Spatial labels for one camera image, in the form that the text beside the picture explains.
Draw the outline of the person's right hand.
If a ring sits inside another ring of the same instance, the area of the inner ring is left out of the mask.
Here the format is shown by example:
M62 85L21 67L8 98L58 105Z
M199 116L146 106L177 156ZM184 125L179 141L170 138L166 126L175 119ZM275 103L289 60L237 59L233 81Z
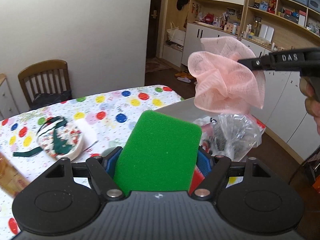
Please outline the person's right hand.
M320 104L315 100L315 91L304 77L300 78L299 88L301 93L306 96L305 109L309 115L313 116L317 125L317 133L320 134Z

